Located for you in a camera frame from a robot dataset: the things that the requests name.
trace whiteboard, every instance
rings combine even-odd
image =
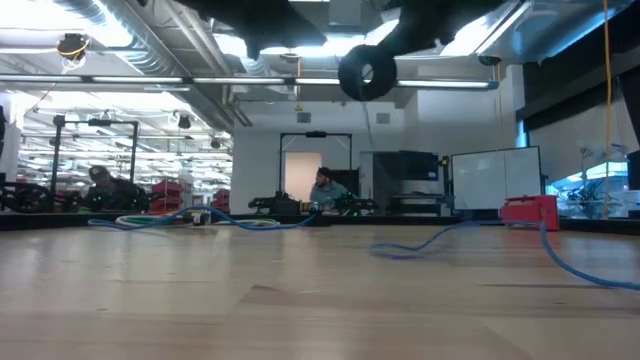
[[[537,147],[453,155],[451,169],[458,210],[499,209],[508,197],[541,194]]]

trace fluorescent light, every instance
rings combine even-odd
[[[75,83],[75,82],[82,82],[82,78],[80,76],[70,76],[70,75],[0,74],[0,81]]]
[[[166,87],[166,86],[145,86],[144,88],[142,88],[142,90],[144,91],[149,91],[149,92],[189,92],[191,91],[190,87],[184,86],[184,87]]]
[[[488,89],[488,81],[438,81],[438,80],[398,80],[398,87]]]
[[[151,146],[145,145],[145,144],[138,144],[138,147],[141,147],[143,149],[147,149],[147,150],[153,151],[153,152],[159,152],[160,151],[160,150],[158,150],[158,149],[156,149],[154,147],[151,147]]]
[[[23,137],[28,137],[28,138],[35,138],[35,139],[52,139],[55,138],[56,135],[55,134],[22,134]],[[77,135],[60,135],[61,139],[126,139],[129,138],[130,136],[126,136],[126,135],[82,135],[82,134],[77,134]]]
[[[338,79],[296,79],[297,85],[340,85]]]
[[[83,156],[129,156],[131,155],[128,151],[71,151],[71,150],[61,150],[60,155],[63,156],[74,156],[74,157],[83,157]],[[20,155],[53,155],[53,150],[20,150]],[[171,158],[184,159],[193,157],[197,158],[227,158],[229,155],[225,152],[186,152],[177,155],[174,152],[141,152],[136,153],[136,158],[140,159],[158,159],[158,160],[170,160]]]
[[[240,58],[247,57],[247,46],[239,37],[214,34],[216,42],[225,54],[235,55]],[[263,55],[282,55],[286,53],[295,53],[302,57],[342,57],[351,49],[358,45],[362,45],[365,41],[364,35],[352,36],[327,36],[327,41],[322,46],[299,46],[297,48],[288,49],[285,47],[270,47],[263,49],[260,53]]]
[[[96,130],[97,133],[102,133],[102,134],[106,134],[106,135],[111,135],[111,136],[116,136],[117,134],[109,129],[104,129],[104,128],[100,128],[98,130]]]
[[[236,78],[194,78],[197,84],[225,84],[225,85],[282,85],[282,78],[258,78],[258,77],[236,77]]]
[[[489,47],[493,45],[493,43],[495,43],[500,38],[500,36],[502,36],[502,34],[504,34],[505,31],[507,31],[511,27],[511,25],[513,25],[513,23],[515,23],[516,20],[520,18],[520,16],[522,16],[522,14],[529,10],[530,7],[530,1],[527,1],[524,4],[520,5],[520,8],[518,8],[518,10],[513,13],[513,15],[511,15],[498,29],[496,29],[493,34],[491,34],[491,36],[489,36],[487,40],[482,43],[482,45],[480,45],[480,47],[476,50],[476,53],[482,54],[487,51],[487,49],[489,49]]]
[[[155,140],[194,140],[193,137],[186,135],[143,135],[138,136],[138,139],[155,139]]]
[[[106,83],[139,83],[139,84],[180,84],[182,78],[179,77],[158,77],[158,76],[94,76],[96,82]]]
[[[20,150],[20,155],[53,155],[53,150]],[[124,151],[69,151],[60,150],[60,155],[70,156],[84,156],[84,155],[97,155],[97,156],[109,156],[109,155],[128,155],[128,152]]]

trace ceiling light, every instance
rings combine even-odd
[[[340,85],[338,79],[296,79],[296,85]]]
[[[193,137],[186,135],[143,135],[138,136],[138,139],[153,139],[153,140],[195,140]]]
[[[101,134],[101,135],[111,135],[111,136],[117,135],[115,132],[113,132],[113,131],[111,131],[109,129],[98,129],[98,130],[96,130],[96,132],[98,134]]]
[[[53,150],[20,150],[20,155],[28,156],[28,155],[53,155]],[[71,151],[71,150],[60,150],[60,155],[63,156],[73,156],[73,157],[86,157],[86,156],[129,156],[131,153],[128,151]],[[158,160],[167,160],[169,158],[182,158],[182,157],[193,157],[193,158],[228,158],[229,156],[225,152],[186,152],[182,153],[180,156],[177,156],[173,152],[141,152],[136,154],[136,158],[141,159],[158,159]]]
[[[122,84],[180,84],[182,83],[182,78],[158,76],[94,76],[93,81]]]
[[[441,89],[490,89],[495,85],[492,81],[398,80],[398,86]]]
[[[502,34],[504,34],[511,27],[511,25],[513,25],[513,23],[515,23],[516,20],[520,18],[520,16],[522,16],[522,14],[524,14],[527,10],[529,10],[529,8],[531,8],[530,1],[527,1],[525,3],[519,2],[518,4],[521,4],[518,10],[516,10],[513,15],[511,15],[505,22],[503,22],[502,25],[500,25],[500,27],[496,29],[496,31],[494,31],[493,34],[491,34],[491,36],[489,36],[489,38],[482,43],[482,45],[480,45],[480,47],[476,50],[477,54],[482,54],[487,51],[487,49],[489,49],[489,47],[493,45],[493,43],[495,43],[502,36]]]
[[[75,82],[82,82],[82,78],[80,76],[70,76],[70,75],[0,74],[0,81],[75,83]]]
[[[35,139],[48,139],[55,137],[55,134],[22,134],[24,138],[35,138]],[[82,135],[82,134],[72,134],[72,135],[60,135],[61,139],[126,139],[129,136],[126,135]]]
[[[142,88],[144,91],[149,92],[189,92],[191,91],[190,87],[166,87],[166,86],[145,86]]]
[[[224,84],[224,85],[282,85],[282,78],[258,78],[258,77],[236,77],[236,78],[194,78],[197,84]]]

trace wire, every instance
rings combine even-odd
[[[407,260],[407,259],[416,259],[416,258],[421,258],[424,257],[426,255],[426,253],[421,252],[424,248],[426,248],[427,246],[429,246],[431,243],[433,243],[434,241],[436,241],[440,236],[442,236],[442,234],[451,231],[451,230],[455,230],[458,228],[461,228],[463,226],[479,226],[479,225],[497,225],[497,224],[502,224],[502,223],[498,223],[498,222],[464,222],[464,223],[460,223],[454,226],[449,226],[446,227],[442,230],[440,230],[439,232],[437,232],[436,234],[434,234],[431,238],[429,238],[427,241],[425,241],[424,243],[422,243],[421,245],[418,246],[406,246],[406,245],[398,245],[398,244],[388,244],[388,243],[380,243],[380,244],[375,244],[373,246],[371,246],[369,248],[369,252],[372,255],[375,256],[380,256],[380,257],[386,257],[389,259],[395,259],[395,260]],[[549,239],[547,238],[547,226],[544,222],[542,223],[511,223],[508,225],[539,225],[540,226],[540,240],[542,241],[542,247],[544,247],[545,251],[547,252],[547,254],[549,255],[549,257],[560,267],[562,268],[564,271],[571,273],[581,279],[590,281],[594,284],[600,285],[600,286],[604,286],[604,287],[609,287],[609,288],[620,288],[620,289],[629,289],[629,290],[640,290],[640,283],[633,283],[633,282],[627,282],[627,281],[615,281],[615,280],[607,280],[607,279],[603,279],[603,278],[599,278],[597,276],[593,276],[590,274],[587,274],[585,272],[582,272],[580,270],[577,270],[576,268],[572,267],[571,265],[567,264],[564,260],[562,260],[558,254],[556,254],[556,252],[553,250],[553,247],[551,246],[551,244],[549,243]],[[390,249],[395,249],[395,250],[402,250],[405,252],[409,252],[406,254],[398,254],[398,253],[390,253],[388,252],[388,250]]]
[[[76,54],[75,57],[73,58],[73,60],[70,61],[67,66],[65,66],[65,68],[62,70],[62,75],[68,73],[70,70],[73,70],[70,67],[70,65],[73,62],[76,61],[76,59],[78,58],[78,55],[80,55],[80,53]],[[27,110],[27,112],[25,112],[24,115],[22,115],[22,117],[23,118],[27,117],[29,114],[31,114],[31,112],[33,112],[33,110],[37,109],[38,105],[40,105],[40,103],[42,103],[44,101],[44,99],[46,99],[47,96],[49,96],[49,94],[56,87],[56,85],[58,85],[58,83],[53,83],[53,85],[51,85],[51,87],[49,87],[49,89],[47,89],[47,91],[44,92],[44,95],[42,95],[42,97],[29,110]]]
[[[611,159],[611,97],[612,97],[612,86],[611,86],[611,48],[609,44],[609,0],[602,0],[602,5],[604,7],[604,54],[605,54],[605,68],[607,71],[607,130],[606,130],[606,140],[605,140],[605,151],[606,151],[606,177],[605,177],[605,193],[609,195],[611,191],[611,184],[609,182],[609,160]],[[602,218],[607,219],[608,211],[607,208],[609,206],[608,197],[604,198],[604,203],[602,204]]]
[[[149,228],[153,228],[153,227],[158,227],[158,226],[164,226],[164,225],[171,224],[172,221],[180,218],[182,215],[188,213],[189,211],[193,211],[193,210],[210,211],[213,214],[215,214],[216,216],[218,216],[219,218],[221,218],[221,219],[223,219],[225,221],[228,221],[230,224],[239,226],[239,227],[241,227],[241,228],[243,228],[245,230],[254,230],[254,231],[295,229],[297,227],[304,226],[304,225],[308,224],[315,217],[315,216],[310,216],[309,218],[307,218],[303,222],[301,222],[299,224],[295,224],[295,225],[253,226],[253,225],[244,224],[243,222],[240,222],[240,221],[233,220],[227,214],[221,212],[218,209],[212,208],[210,206],[192,206],[192,207],[188,207],[186,209],[182,209],[182,210],[180,210],[180,211],[178,211],[178,212],[176,212],[176,213],[174,213],[172,215],[169,215],[169,216],[166,216],[166,217],[161,217],[160,219],[157,219],[157,220],[155,220],[153,222],[150,222],[148,224],[143,224],[143,225],[135,225],[135,224],[132,224],[134,226],[119,225],[119,224],[116,224],[116,223],[112,223],[110,221],[96,220],[96,219],[89,220],[89,225],[90,226],[97,226],[97,227],[107,227],[107,228],[118,229],[118,230],[123,230],[123,231],[134,231],[134,230],[149,229]]]

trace black pole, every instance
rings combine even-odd
[[[55,206],[56,199],[56,186],[58,185],[58,164],[60,162],[60,137],[62,136],[62,127],[65,125],[64,116],[56,115],[53,118],[53,123],[56,125],[56,138],[53,144],[53,165],[51,169],[51,210]]]
[[[349,171],[353,170],[353,135],[347,135],[349,137]]]
[[[138,127],[140,126],[137,122],[133,125],[133,144],[131,147],[131,169],[129,170],[129,180],[133,181],[133,177],[136,173],[136,149],[138,148]]]
[[[278,192],[282,193],[282,139],[284,134],[280,134],[280,148],[278,149]]]
[[[7,181],[7,174],[0,173],[0,195],[5,195],[4,183]],[[4,203],[0,201],[0,211],[4,211]]]

